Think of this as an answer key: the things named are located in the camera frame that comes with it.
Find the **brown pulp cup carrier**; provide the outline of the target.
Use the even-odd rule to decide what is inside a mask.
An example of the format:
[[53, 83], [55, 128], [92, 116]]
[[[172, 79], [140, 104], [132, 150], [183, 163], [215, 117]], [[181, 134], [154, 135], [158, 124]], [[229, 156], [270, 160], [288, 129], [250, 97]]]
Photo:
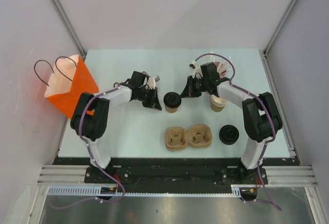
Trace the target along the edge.
[[188, 129], [169, 127], [164, 133], [164, 140], [166, 148], [173, 152], [187, 147], [207, 148], [212, 144], [212, 132], [205, 124], [192, 125]]

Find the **orange paper takeout bag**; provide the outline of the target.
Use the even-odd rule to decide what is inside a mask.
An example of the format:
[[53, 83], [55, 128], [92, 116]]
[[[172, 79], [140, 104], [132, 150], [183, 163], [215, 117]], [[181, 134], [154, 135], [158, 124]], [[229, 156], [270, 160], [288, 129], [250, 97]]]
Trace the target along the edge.
[[80, 55], [58, 57], [55, 63], [48, 63], [51, 74], [48, 81], [39, 78], [46, 85], [44, 98], [67, 118], [73, 117], [80, 95], [95, 94], [99, 87]]

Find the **brown paper coffee cup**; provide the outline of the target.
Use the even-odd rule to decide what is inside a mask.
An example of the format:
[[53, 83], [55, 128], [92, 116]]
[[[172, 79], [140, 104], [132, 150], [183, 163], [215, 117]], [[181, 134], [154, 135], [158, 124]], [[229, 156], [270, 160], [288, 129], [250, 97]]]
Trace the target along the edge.
[[178, 108], [179, 108], [179, 105], [167, 105], [167, 104], [165, 104], [166, 111], [171, 113], [171, 114], [177, 112]]

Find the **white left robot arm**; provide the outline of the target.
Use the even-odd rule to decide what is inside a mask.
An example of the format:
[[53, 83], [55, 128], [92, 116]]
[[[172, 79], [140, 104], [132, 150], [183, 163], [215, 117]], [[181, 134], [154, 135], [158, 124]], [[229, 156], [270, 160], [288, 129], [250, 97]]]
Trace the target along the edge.
[[91, 164], [98, 167], [95, 175], [101, 182], [107, 183], [114, 176], [113, 169], [108, 167], [110, 153], [98, 140], [106, 131], [109, 109], [137, 100], [145, 108], [162, 110], [156, 87], [159, 80], [159, 76], [134, 71], [130, 78], [121, 83], [116, 82], [110, 90], [80, 95], [70, 127], [85, 142]]

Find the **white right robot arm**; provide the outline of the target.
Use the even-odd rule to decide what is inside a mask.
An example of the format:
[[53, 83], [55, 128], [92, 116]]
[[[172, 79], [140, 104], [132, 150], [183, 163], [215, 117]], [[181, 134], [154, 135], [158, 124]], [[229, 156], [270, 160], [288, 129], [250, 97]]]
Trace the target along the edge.
[[242, 109], [248, 141], [237, 178], [242, 183], [250, 183], [255, 179], [254, 169], [261, 165], [267, 145], [276, 139], [277, 132], [283, 127], [273, 95], [269, 92], [256, 95], [233, 84], [227, 77], [221, 78], [213, 62], [200, 66], [193, 63], [190, 67], [193, 73], [187, 78], [182, 98], [197, 98], [207, 92]]

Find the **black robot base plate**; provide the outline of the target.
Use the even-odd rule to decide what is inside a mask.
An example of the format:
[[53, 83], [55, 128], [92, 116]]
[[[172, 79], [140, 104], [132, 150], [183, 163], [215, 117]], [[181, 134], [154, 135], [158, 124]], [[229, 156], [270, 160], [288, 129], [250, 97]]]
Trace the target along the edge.
[[263, 168], [247, 170], [238, 158], [115, 158], [103, 169], [89, 166], [87, 183], [110, 183], [111, 176], [123, 185], [141, 180], [257, 184], [268, 182]]

